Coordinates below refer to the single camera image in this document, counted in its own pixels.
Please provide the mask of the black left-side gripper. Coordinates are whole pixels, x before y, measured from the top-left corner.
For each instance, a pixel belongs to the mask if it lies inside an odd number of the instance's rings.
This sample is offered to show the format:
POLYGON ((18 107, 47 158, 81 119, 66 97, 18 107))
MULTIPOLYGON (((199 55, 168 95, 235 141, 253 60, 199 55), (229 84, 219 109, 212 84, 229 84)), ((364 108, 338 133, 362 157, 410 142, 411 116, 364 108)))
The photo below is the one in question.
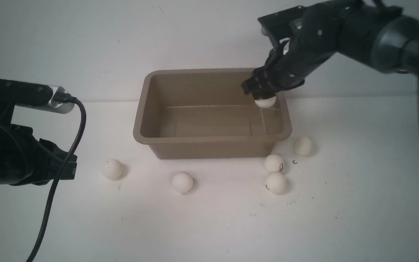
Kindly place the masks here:
POLYGON ((31 128, 0 125, 0 184, 44 185, 56 177, 73 180, 77 168, 76 155, 69 158, 58 174, 67 155, 68 152, 56 144, 35 139, 31 128))

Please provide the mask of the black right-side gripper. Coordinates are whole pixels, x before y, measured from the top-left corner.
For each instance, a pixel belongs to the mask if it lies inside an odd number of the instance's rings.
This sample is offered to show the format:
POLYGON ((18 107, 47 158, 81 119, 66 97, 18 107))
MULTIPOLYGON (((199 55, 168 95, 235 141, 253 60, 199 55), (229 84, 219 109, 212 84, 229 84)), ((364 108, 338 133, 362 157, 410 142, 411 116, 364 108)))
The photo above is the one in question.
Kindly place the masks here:
POLYGON ((255 100, 266 100, 275 97, 278 91, 297 88, 336 53, 342 24, 339 6, 311 5, 306 8, 301 29, 273 49, 266 64, 256 69, 256 75, 242 82, 244 94, 255 100))

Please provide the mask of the dark right-side robot arm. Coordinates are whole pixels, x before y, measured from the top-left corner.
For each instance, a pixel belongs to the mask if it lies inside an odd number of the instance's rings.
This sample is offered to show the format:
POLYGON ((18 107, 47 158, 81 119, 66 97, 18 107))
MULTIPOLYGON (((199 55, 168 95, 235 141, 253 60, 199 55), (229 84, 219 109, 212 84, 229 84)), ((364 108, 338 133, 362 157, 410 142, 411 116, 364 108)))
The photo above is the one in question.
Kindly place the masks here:
POLYGON ((272 50, 263 66, 242 83, 254 99, 290 91, 335 53, 383 74, 414 74, 419 84, 419 20, 402 7, 362 0, 298 5, 258 18, 272 50))

